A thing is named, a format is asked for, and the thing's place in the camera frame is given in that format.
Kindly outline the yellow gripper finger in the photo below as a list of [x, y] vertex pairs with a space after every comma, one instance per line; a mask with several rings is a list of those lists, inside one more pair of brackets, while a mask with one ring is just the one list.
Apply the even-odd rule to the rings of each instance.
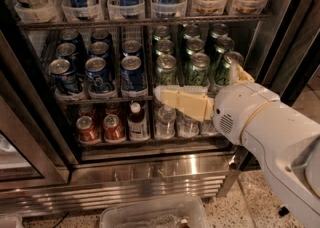
[[247, 73], [241, 65], [238, 63], [232, 63], [229, 70], [229, 84], [233, 85], [236, 83], [253, 83], [253, 77]]
[[162, 104], [199, 122], [213, 117], [214, 99], [200, 86], [161, 85], [154, 89], [154, 96]]

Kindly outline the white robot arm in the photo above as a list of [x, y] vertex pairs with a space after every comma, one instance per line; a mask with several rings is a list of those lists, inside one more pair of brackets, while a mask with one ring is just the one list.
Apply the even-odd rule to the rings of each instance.
[[211, 119], [232, 144], [251, 152], [278, 199], [305, 228], [320, 228], [320, 124], [281, 102], [233, 63], [229, 84], [213, 98], [195, 86], [158, 86], [162, 104]]

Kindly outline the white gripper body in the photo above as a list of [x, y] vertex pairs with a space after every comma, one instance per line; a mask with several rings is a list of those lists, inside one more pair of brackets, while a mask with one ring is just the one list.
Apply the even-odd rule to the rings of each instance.
[[236, 83], [222, 88], [215, 98], [213, 123], [231, 143], [241, 145], [241, 134], [253, 117], [280, 97], [257, 83]]

